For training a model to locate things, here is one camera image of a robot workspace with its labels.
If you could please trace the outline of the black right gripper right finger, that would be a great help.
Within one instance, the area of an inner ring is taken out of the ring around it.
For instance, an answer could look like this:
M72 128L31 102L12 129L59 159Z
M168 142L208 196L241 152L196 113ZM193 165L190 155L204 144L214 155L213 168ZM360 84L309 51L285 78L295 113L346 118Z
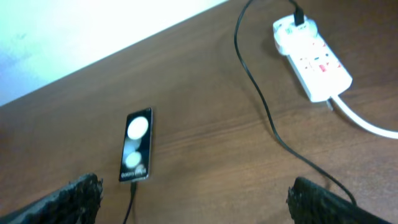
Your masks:
M287 205L295 224L388 224L304 177L288 189Z

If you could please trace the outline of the black Samsung smartphone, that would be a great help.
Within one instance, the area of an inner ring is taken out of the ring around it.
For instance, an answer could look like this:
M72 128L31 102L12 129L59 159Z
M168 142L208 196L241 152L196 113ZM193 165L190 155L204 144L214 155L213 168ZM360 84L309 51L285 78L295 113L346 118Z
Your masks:
M152 108L127 115L118 175L120 182L137 182L149 177L153 121Z

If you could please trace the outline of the white USB charger plug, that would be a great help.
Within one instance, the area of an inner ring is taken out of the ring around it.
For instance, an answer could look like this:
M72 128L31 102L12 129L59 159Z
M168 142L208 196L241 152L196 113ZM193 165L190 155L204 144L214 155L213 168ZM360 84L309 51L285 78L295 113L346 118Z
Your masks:
M296 51L305 41L318 35L318 27L314 20L304 16L304 22L296 26L294 15L285 16L272 25L276 49L281 55L289 55Z

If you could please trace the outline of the white power strip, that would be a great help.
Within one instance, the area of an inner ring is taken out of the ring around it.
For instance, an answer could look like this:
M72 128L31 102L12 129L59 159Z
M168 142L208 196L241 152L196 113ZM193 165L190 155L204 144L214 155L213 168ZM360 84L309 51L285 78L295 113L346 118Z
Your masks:
M319 34L305 41L287 57L308 99L312 103L326 101L346 91L352 76Z

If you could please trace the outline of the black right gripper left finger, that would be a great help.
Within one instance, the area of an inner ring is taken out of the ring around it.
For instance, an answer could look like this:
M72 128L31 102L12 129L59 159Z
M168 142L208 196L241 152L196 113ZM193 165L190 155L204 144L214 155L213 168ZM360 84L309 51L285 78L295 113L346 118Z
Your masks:
M103 180L89 173L23 208L1 217L8 224L94 224L103 196Z

